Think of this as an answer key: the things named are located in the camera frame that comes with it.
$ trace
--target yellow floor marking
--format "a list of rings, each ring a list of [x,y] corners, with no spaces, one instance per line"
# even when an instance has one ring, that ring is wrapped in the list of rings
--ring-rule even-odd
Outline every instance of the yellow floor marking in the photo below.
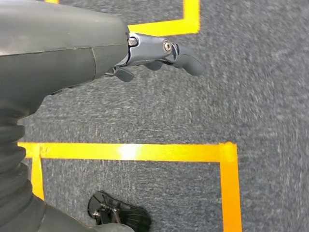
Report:
[[[59,4],[59,0],[45,0]],[[197,34],[200,28],[200,0],[183,0],[183,18],[154,23],[129,25],[130,32],[153,36]]]
[[[44,0],[44,2],[59,4],[59,0]]]
[[[33,192],[44,199],[42,159],[219,162],[224,232],[242,232],[237,145],[19,143],[33,159]]]
[[[35,145],[30,149],[32,157],[32,166],[31,173],[31,182],[33,193],[42,200],[44,199],[44,190],[43,183],[43,169],[41,160],[41,147],[39,144]]]
[[[237,148],[233,144],[222,148],[220,175],[224,232],[241,232]]]

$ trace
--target gray plastic casing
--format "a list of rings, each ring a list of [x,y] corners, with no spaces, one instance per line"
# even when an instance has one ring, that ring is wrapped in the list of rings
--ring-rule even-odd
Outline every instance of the gray plastic casing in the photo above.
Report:
[[[101,77],[127,55],[128,32],[114,15],[2,0],[0,114],[11,108],[28,116],[47,95]]]
[[[47,95],[101,77],[121,62],[128,53],[128,32],[109,14],[0,1],[0,232],[132,231],[87,227],[34,196],[28,168],[20,163],[26,150],[17,144],[25,133],[19,119],[35,113]]]

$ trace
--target screw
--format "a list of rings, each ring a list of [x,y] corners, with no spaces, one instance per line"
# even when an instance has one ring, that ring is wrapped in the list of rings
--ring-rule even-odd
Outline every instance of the screw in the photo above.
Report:
[[[172,44],[169,40],[164,41],[164,50],[164,52],[170,54],[172,52]]]
[[[93,215],[95,216],[95,217],[99,217],[99,213],[97,210],[96,210],[96,211],[94,211],[94,213],[93,213]]]
[[[136,46],[137,45],[137,39],[135,37],[130,37],[127,40],[127,43],[130,46]]]

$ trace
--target black foot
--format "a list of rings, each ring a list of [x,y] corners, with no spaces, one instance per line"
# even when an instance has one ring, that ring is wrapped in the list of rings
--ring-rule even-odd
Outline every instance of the black foot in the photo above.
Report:
[[[103,191],[96,192],[90,199],[88,214],[95,219],[96,225],[121,223],[134,232],[148,232],[151,224],[145,209],[116,200]]]

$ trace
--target gray robot body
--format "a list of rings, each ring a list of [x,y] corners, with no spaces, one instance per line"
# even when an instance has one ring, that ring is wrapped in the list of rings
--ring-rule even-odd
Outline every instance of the gray robot body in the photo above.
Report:
[[[130,33],[118,17],[34,0],[0,1],[0,232],[132,232],[121,224],[87,227],[32,194],[26,150],[17,141],[20,118],[44,97],[66,87],[162,64],[200,75],[203,65],[189,49],[163,38]]]
[[[101,77],[128,51],[116,16],[32,0],[0,1],[0,110],[35,112],[66,87]]]

